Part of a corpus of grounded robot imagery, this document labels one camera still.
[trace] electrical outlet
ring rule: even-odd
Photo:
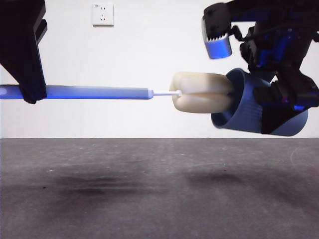
[[[114,26],[114,5],[112,3],[93,4],[93,26]]]

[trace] brush handle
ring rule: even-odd
[[[153,97],[153,90],[148,88],[46,86],[46,92],[46,99],[149,100]],[[1,85],[0,99],[23,99],[23,96],[18,85]]]

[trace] gray floor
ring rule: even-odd
[[[319,139],[5,139],[2,239],[318,239]]]

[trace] sponge brush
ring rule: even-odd
[[[172,97],[177,110],[190,113],[212,114],[228,110],[233,102],[230,93],[234,87],[230,80],[219,74],[179,72],[170,86],[181,91]]]

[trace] white stem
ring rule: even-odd
[[[181,96],[181,91],[156,91],[154,96]]]

